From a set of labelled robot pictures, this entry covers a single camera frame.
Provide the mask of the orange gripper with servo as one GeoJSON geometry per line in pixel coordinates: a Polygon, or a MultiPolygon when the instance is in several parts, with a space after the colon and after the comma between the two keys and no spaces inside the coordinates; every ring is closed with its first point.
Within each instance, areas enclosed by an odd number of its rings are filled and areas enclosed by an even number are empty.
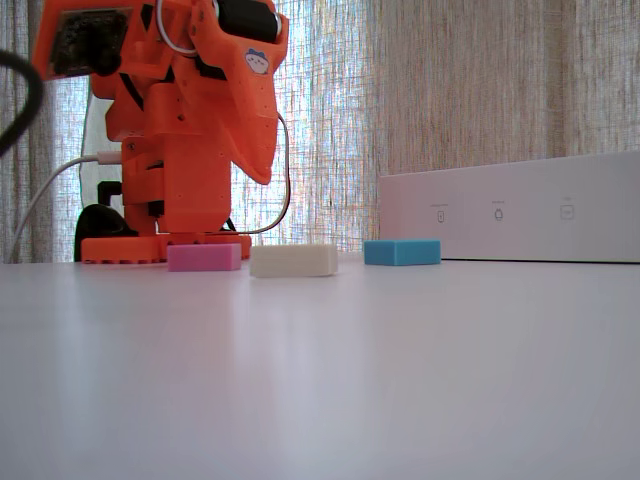
{"type": "Polygon", "coordinates": [[[239,119],[236,164],[271,181],[278,130],[274,72],[286,56],[285,20],[271,1],[194,1],[189,37],[199,70],[225,70],[239,119]]]}

